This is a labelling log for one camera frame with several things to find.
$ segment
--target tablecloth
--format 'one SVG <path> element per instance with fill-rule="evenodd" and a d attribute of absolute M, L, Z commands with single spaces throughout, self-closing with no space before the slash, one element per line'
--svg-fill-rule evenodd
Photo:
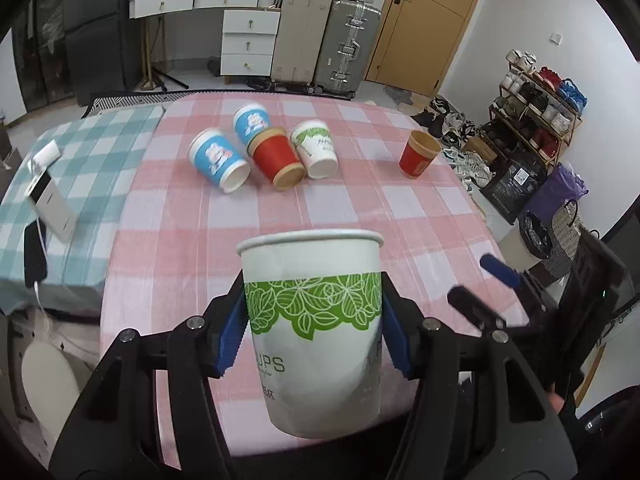
<path fill-rule="evenodd" d="M 36 298 L 24 286 L 24 228 L 36 215 L 24 200 L 32 175 L 26 161 L 51 139 L 62 156 L 49 173 L 78 213 L 69 244 L 47 233 L 44 307 L 78 316 L 100 315 L 107 263 L 129 187 L 156 129 L 162 107 L 111 112 L 47 130 L 18 168 L 0 205 L 0 308 L 10 314 Z"/>
<path fill-rule="evenodd" d="M 204 128 L 234 139 L 231 121 L 247 101 L 268 110 L 273 124 L 291 131 L 299 122 L 327 123 L 340 163 L 325 180 L 304 180 L 276 192 L 254 167 L 249 180 L 224 195 L 187 160 L 189 143 Z M 440 158 L 417 180 L 398 160 L 418 126 L 394 110 L 314 96 L 198 94 L 166 110 L 149 142 L 122 213 L 107 275 L 101 321 L 104 352 L 118 332 L 170 330 L 228 291 L 241 269 L 236 244 L 260 234 L 350 227 L 382 233 L 382 268 L 398 291 L 426 315 L 454 330 L 474 329 L 454 311 L 446 293 L 463 283 L 511 322 L 523 322 L 515 295 L 479 267 L 482 254 L 498 254 L 476 206 Z M 158 410 L 164 458 L 177 464 L 166 376 L 158 372 Z M 234 455 L 312 443 L 271 425 L 260 388 L 250 333 L 236 362 L 210 382 L 218 416 Z M 411 405 L 415 385 L 385 353 L 380 420 Z"/>

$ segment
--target wooden door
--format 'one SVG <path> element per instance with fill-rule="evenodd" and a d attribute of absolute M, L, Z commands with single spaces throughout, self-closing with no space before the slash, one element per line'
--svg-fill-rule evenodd
<path fill-rule="evenodd" d="M 435 95 L 475 2 L 386 0 L 388 12 L 367 79 Z"/>

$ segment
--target green checkered tablecloth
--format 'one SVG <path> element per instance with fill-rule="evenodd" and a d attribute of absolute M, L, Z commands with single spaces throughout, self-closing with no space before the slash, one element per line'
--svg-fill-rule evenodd
<path fill-rule="evenodd" d="M 99 316 L 107 264 L 120 213 L 162 107 L 132 108 L 48 130 L 31 154 L 55 139 L 62 156 L 49 173 L 78 224 L 69 244 L 47 234 L 48 276 L 40 286 L 44 307 Z M 24 200 L 32 176 L 18 169 L 0 205 L 0 309 L 5 314 L 35 302 L 24 286 L 24 228 L 36 215 Z"/>

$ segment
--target smartphone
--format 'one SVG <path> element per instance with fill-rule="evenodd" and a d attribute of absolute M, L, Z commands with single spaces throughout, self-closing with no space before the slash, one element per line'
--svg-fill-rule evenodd
<path fill-rule="evenodd" d="M 47 226 L 38 218 L 24 228 L 24 285 L 33 288 L 33 284 L 41 282 L 47 277 L 47 257 L 45 256 L 38 224 L 42 232 L 42 240 L 46 243 Z"/>

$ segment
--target cartoon character print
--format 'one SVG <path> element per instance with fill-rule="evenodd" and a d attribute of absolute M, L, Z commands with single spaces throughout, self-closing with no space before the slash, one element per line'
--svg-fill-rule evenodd
<path fill-rule="evenodd" d="M 211 174 L 215 175 L 220 168 L 225 165 L 225 162 L 233 156 L 233 154 L 234 152 L 231 150 L 227 150 L 215 142 L 212 143 L 205 151 L 205 155 L 210 162 Z"/>
<path fill-rule="evenodd" d="M 255 130 L 262 130 L 266 128 L 268 125 L 264 122 L 264 118 L 259 113 L 249 114 L 246 118 L 246 131 L 245 135 L 249 135 Z"/>

